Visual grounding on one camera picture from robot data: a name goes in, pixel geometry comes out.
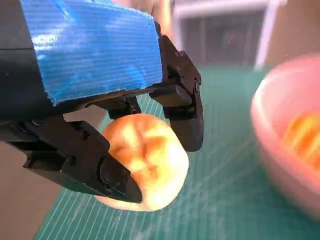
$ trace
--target blue duct tape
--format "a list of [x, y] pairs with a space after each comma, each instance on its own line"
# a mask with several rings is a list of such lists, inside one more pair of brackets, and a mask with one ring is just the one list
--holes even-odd
[[154, 19], [110, 0], [21, 0], [54, 105], [162, 80]]

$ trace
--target round bread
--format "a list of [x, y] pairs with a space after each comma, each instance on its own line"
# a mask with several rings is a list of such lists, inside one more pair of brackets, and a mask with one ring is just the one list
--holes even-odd
[[320, 114], [308, 112], [289, 125], [282, 142], [312, 168], [320, 171]]
[[116, 209], [156, 211], [169, 205], [181, 190], [189, 159], [171, 127], [149, 114], [127, 115], [104, 130], [109, 153], [131, 171], [142, 193], [142, 203], [109, 197], [96, 198]]

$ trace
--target white frame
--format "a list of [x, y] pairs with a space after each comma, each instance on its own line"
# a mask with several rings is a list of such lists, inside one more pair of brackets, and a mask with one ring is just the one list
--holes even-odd
[[268, 54], [269, 42], [276, 21], [277, 9], [287, 4], [287, 0], [206, 0], [175, 4], [173, 9], [174, 43], [177, 49], [183, 49], [180, 21], [199, 16], [214, 16], [230, 12], [265, 9], [259, 47], [255, 58], [255, 69], [264, 66]]

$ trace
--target cutting mat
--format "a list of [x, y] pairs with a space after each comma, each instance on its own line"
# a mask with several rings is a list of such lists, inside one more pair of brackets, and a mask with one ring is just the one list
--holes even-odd
[[[249, 109], [265, 73], [203, 69], [201, 75], [203, 147], [189, 154], [183, 189], [168, 207], [121, 211], [63, 189], [34, 239], [319, 240], [320, 224], [278, 194], [258, 160]], [[138, 100], [144, 113], [164, 118], [147, 95]]]

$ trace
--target pink bowl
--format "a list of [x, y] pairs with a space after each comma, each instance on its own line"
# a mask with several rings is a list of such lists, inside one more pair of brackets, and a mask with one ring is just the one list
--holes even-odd
[[320, 173], [281, 144], [290, 122], [305, 112], [320, 113], [320, 55], [272, 70], [251, 103], [251, 120], [270, 179], [296, 206], [320, 219]]

